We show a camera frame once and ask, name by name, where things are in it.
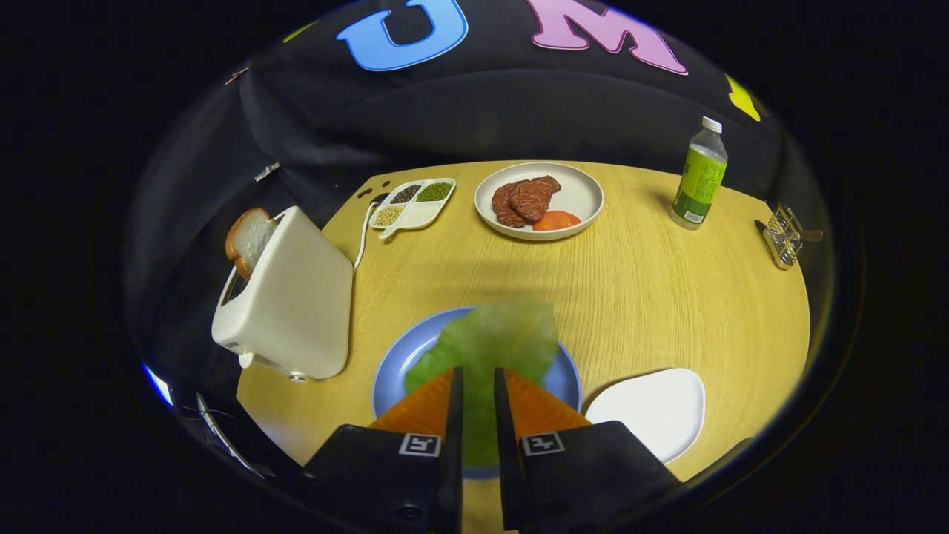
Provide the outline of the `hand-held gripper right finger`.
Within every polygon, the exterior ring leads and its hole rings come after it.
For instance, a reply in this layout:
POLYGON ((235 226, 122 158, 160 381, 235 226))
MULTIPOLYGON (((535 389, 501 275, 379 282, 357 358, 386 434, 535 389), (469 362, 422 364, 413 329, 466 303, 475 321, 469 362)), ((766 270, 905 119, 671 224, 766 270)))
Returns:
POLYGON ((511 369, 495 369, 495 411, 506 530, 614 533, 681 489, 623 423, 591 423, 511 369))

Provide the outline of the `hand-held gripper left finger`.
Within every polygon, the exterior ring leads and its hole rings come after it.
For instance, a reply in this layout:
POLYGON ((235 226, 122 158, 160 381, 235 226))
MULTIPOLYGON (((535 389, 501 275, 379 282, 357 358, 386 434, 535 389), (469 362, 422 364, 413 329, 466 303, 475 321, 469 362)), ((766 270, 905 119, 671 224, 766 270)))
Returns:
POLYGON ((302 470, 302 501, 336 533, 460 532, 463 396, 455 367, 339 426, 302 470))

